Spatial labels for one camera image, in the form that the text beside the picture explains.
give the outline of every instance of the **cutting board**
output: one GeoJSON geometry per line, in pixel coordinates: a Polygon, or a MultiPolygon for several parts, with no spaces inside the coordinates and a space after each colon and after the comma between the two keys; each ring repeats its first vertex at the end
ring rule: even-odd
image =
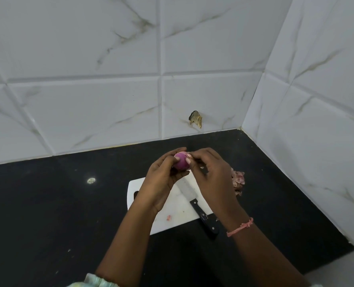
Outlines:
{"type": "MultiPolygon", "coordinates": [[[[198,205],[202,208],[202,210],[207,215],[213,213],[210,207],[208,206],[206,200],[202,197],[202,194],[199,191],[199,187],[197,185],[197,182],[193,174],[190,172],[189,175],[185,176],[184,178],[192,186],[194,191],[197,193],[198,205]]],[[[128,209],[134,201],[134,193],[140,190],[140,187],[144,179],[145,177],[132,180],[129,182],[127,197],[126,197],[126,203],[128,209]]],[[[197,218],[199,218],[198,214],[194,211],[193,207],[190,205],[188,200],[181,193],[178,186],[175,184],[172,190],[170,191],[169,197],[166,200],[164,207],[155,217],[151,229],[151,235],[155,233],[159,233],[160,231],[165,231],[172,227],[176,227],[178,225],[182,225],[183,223],[190,222],[197,218]]]]}

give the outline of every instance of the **wall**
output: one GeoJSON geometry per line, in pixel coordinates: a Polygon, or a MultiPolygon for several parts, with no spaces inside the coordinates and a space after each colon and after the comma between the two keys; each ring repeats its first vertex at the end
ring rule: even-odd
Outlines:
{"type": "Polygon", "coordinates": [[[0,163],[239,127],[291,1],[0,0],[0,163]]]}
{"type": "MultiPolygon", "coordinates": [[[[293,0],[242,128],[354,244],[354,0],[293,0]]],[[[354,254],[308,277],[354,286],[354,254]]]]}

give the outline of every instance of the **onion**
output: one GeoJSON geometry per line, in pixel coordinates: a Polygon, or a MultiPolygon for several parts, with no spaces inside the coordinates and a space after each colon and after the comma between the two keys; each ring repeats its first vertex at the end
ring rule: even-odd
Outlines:
{"type": "Polygon", "coordinates": [[[174,155],[174,157],[179,157],[179,161],[173,165],[175,169],[183,171],[188,170],[190,168],[190,165],[186,162],[186,158],[192,158],[189,153],[185,151],[178,152],[174,155]]]}

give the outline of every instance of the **hand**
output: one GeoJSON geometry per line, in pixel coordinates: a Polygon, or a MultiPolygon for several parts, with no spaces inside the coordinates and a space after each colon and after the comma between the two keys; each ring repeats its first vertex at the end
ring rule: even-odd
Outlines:
{"type": "Polygon", "coordinates": [[[189,174],[189,171],[178,172],[172,169],[173,164],[179,161],[179,157],[174,157],[174,154],[180,151],[186,151],[186,147],[162,155],[151,165],[136,200],[150,203],[156,212],[162,209],[174,183],[189,174]]]}
{"type": "Polygon", "coordinates": [[[208,174],[204,175],[195,160],[186,160],[190,164],[202,196],[222,221],[222,218],[240,208],[234,195],[231,167],[211,148],[199,149],[190,154],[194,159],[200,159],[208,169],[208,174]]]}

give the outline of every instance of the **kitchen knife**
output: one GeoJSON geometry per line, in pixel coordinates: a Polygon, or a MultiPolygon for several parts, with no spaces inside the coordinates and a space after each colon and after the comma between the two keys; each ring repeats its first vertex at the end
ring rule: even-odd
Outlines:
{"type": "Polygon", "coordinates": [[[190,186],[189,182],[186,181],[186,179],[183,177],[179,181],[176,182],[178,188],[186,197],[186,199],[189,201],[191,206],[194,208],[196,213],[198,214],[199,218],[201,221],[204,223],[204,225],[208,228],[210,232],[213,234],[218,234],[218,228],[213,220],[210,220],[206,213],[199,207],[198,201],[197,201],[197,193],[194,191],[194,189],[190,186]]]}

